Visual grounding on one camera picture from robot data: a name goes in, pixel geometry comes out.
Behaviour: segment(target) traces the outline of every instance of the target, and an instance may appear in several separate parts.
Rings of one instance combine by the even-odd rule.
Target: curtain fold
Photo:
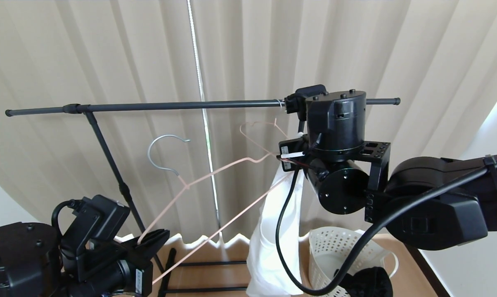
[[[330,92],[401,97],[399,106],[367,108],[366,139],[392,142],[392,169],[415,156],[458,158],[497,100],[497,0],[211,0],[192,7],[207,100],[281,99],[318,83]],[[271,122],[274,109],[207,112],[214,166],[263,156],[239,125]],[[277,122],[296,137],[296,116]],[[276,129],[247,129],[277,153],[284,137]],[[278,164],[269,158],[216,177],[222,223],[268,189]],[[255,207],[224,236],[250,236],[258,215]],[[329,224],[367,228],[363,216],[330,214],[304,187],[302,233]]]
[[[0,185],[42,222],[67,199],[122,201],[83,115],[7,118],[5,109],[69,103],[195,101],[199,88],[185,2],[0,2]],[[209,173],[201,111],[96,113],[148,226],[187,181]],[[67,226],[72,216],[60,216]],[[183,194],[157,224],[193,241],[217,229],[210,181]],[[130,216],[121,233],[139,234]]]
[[[390,167],[414,156],[458,158],[497,100],[497,0],[190,1],[204,99],[282,99],[300,87],[364,90],[401,97],[367,107],[366,139],[392,142]],[[49,222],[58,202],[103,194],[122,200],[82,115],[7,118],[5,109],[201,99],[185,1],[0,2],[0,185]],[[96,113],[135,204],[148,225],[188,182],[209,173],[202,111]],[[265,152],[239,132],[273,122],[296,137],[298,119],[278,108],[206,111],[214,169]],[[277,153],[285,137],[270,125],[244,128]],[[268,190],[279,162],[270,156],[217,174],[223,225]],[[72,220],[60,216],[63,226]],[[224,231],[250,237],[258,205]],[[366,228],[361,211],[326,212],[304,187],[301,233],[326,225]],[[217,229],[205,180],[156,225],[185,241]],[[138,228],[129,218],[122,233]]]

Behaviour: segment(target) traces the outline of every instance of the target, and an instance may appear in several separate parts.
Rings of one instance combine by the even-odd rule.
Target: white plastic basket
[[[309,281],[313,289],[321,289],[331,282],[335,270],[342,266],[360,236],[360,233],[339,227],[322,227],[309,232]],[[399,268],[397,256],[373,241],[362,249],[348,273],[354,275],[362,269],[384,267],[384,257],[388,254],[395,258],[395,268],[390,273],[392,278]],[[337,286],[324,296],[348,297],[349,294]]]

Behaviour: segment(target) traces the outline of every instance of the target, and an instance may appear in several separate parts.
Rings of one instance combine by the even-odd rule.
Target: black cable
[[[71,199],[69,201],[63,201],[62,203],[58,204],[56,208],[52,211],[52,218],[50,218],[50,223],[52,224],[52,227],[56,229],[58,232],[58,240],[62,238],[62,231],[59,229],[59,223],[58,223],[58,216],[59,212],[63,209],[63,207],[73,207],[76,204],[76,201],[74,199]]]
[[[366,244],[373,238],[375,234],[377,234],[379,231],[381,231],[382,228],[386,227],[387,224],[395,220],[398,216],[401,216],[403,213],[407,212],[408,210],[412,209],[413,207],[423,203],[424,201],[427,201],[428,199],[432,199],[434,197],[437,197],[441,194],[444,194],[448,192],[449,190],[452,190],[458,186],[461,186],[463,184],[466,184],[468,182],[471,182],[478,177],[481,177],[485,173],[488,172],[487,167],[481,167],[480,169],[476,169],[474,171],[471,171],[469,173],[466,173],[462,175],[461,177],[457,177],[452,181],[447,182],[443,186],[439,186],[437,188],[430,189],[420,195],[417,195],[414,198],[409,199],[406,203],[403,205],[400,205],[396,209],[394,209],[390,214],[387,214],[386,216],[382,217],[379,221],[375,222],[371,227],[369,227],[366,232],[358,239],[356,244],[353,246],[352,250],[349,252],[349,255],[347,256],[346,260],[342,264],[341,268],[331,280],[331,282],[325,286],[322,289],[318,290],[312,290],[309,288],[304,287],[300,282],[296,280],[294,275],[292,275],[290,269],[287,267],[287,264],[285,263],[285,260],[283,259],[283,255],[281,253],[280,249],[280,243],[279,243],[279,235],[280,235],[280,224],[281,220],[283,218],[283,214],[285,213],[285,210],[287,208],[287,204],[289,203],[292,192],[294,190],[294,184],[296,183],[296,177],[298,176],[298,170],[294,171],[294,177],[293,177],[293,182],[291,184],[291,189],[289,191],[289,195],[286,198],[286,201],[283,205],[282,211],[280,212],[280,216],[278,217],[278,223],[276,226],[276,248],[278,252],[278,256],[280,257],[280,261],[283,265],[283,268],[285,269],[287,275],[291,279],[291,281],[298,287],[298,289],[302,290],[303,292],[313,295],[313,296],[322,296],[330,293],[333,291],[342,281],[348,270],[351,268],[351,265],[353,262],[356,260],[362,249],[366,246]]]

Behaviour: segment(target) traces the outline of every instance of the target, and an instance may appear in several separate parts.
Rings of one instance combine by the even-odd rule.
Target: white garment
[[[288,172],[278,167],[274,185]],[[298,289],[283,268],[276,250],[275,234],[278,216],[287,198],[292,183],[292,175],[274,188],[260,209],[258,225],[250,238],[247,266],[252,276],[246,293],[250,297],[284,297],[300,295]],[[280,227],[280,247],[287,266],[294,277],[301,282],[298,256],[298,232],[300,225],[300,205],[302,200],[303,171],[300,171]]]

